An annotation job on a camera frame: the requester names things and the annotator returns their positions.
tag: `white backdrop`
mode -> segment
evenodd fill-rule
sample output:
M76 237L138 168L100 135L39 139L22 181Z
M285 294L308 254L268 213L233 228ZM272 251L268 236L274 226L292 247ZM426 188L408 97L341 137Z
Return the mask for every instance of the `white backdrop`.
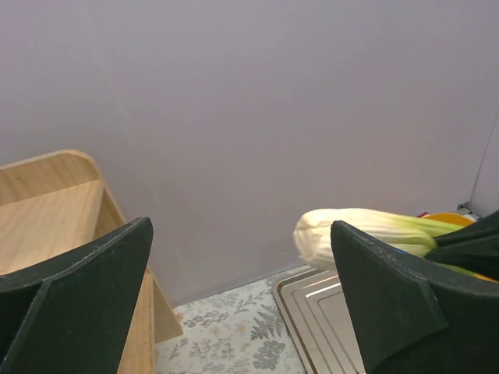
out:
M499 119L483 157L471 198L471 208L481 217L499 210Z
M499 108L498 13L494 0L3 2L0 162L90 153L126 216L152 218L168 296L193 300L299 264L307 210L469 200Z

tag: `orange object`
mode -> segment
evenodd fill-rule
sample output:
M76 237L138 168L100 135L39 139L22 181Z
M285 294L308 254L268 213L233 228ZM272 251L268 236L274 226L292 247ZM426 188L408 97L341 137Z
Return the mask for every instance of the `orange object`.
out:
M473 273L473 276L474 277L477 277L479 279L483 279L484 281L489 281L489 282L494 282L494 283L499 283L497 280L495 279L492 279L492 278L489 278L489 277L485 277L484 275L480 275L480 274L477 274L477 273Z
M463 217L461 214L457 213L435 213L425 216L423 218L427 220L445 222L448 224L458 224L459 226L463 227L469 226L470 224L473 223L473 221L470 220L469 218Z

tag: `yellow item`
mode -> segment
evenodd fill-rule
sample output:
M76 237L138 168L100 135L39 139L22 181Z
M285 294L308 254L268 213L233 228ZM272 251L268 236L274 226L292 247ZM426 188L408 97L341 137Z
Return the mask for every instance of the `yellow item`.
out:
M434 220L440 222L446 222L448 224L458 224L459 226L469 226L473 223L469 218L463 217L461 214L457 213L435 213L423 217L427 220Z

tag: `fern print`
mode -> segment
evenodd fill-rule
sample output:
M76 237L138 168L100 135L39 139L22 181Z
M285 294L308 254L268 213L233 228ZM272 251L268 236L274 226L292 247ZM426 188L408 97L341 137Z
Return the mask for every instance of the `fern print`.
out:
M235 311L232 313L231 319L233 316L236 314L240 314L242 312L249 312L250 310L248 309L249 306L251 305L256 305L257 300L263 300L265 296L265 290L259 292L258 294L249 294L248 298L246 300L239 300L239 303L237 305L237 308Z
M255 369L275 370L279 363L279 355L286 348L286 344L279 343L276 340L264 342L264 346L258 348L258 353L253 355L256 361L253 362Z
M201 325L202 327L209 327L213 323L221 323L228 318L228 312L220 313L218 311L204 313L203 316L195 316L192 319L188 319L183 324L187 327L195 327L196 325Z
M261 319L254 318L256 325L251 331L251 340L270 339L271 337L281 337L284 328L284 320L276 305L267 306L262 304L263 311L258 311Z

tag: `wooden edge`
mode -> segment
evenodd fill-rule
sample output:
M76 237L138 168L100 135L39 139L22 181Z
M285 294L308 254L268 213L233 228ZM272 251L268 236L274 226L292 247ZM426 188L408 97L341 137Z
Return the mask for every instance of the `wooden edge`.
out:
M125 222L120 216L118 207L111 199L109 189L104 189L101 211L99 212L99 217L95 226L93 240L103 237L124 224Z
M105 184L102 181L94 181L92 184L98 184L95 192L95 197L90 201L90 215L87 218L85 243L90 243L94 240L95 228L97 227L97 222L99 216L101 215L102 204L104 202Z
M154 373L153 278L146 271L117 374Z
M173 308L163 294L161 286L154 275L152 273L150 275L154 289L154 341L157 344L181 336L183 329L173 312Z
M118 214L118 217L120 218L122 224L125 224L126 223L125 215L119 209L119 205L116 203L115 197L112 195L112 192L111 192L110 188L108 187L108 184L104 180L104 176L101 172L101 169L99 168L99 166L97 165L95 160L92 158L92 156L88 155L87 153L85 153L81 150L61 150L59 152L78 156L78 157L84 159L88 164L92 165L93 169L95 170L95 173L98 175L99 179L102 180L102 182L106 186L106 190L108 193L108 198L110 200L110 203L114 206L115 211Z
M0 206L100 178L84 153L63 150L0 167Z

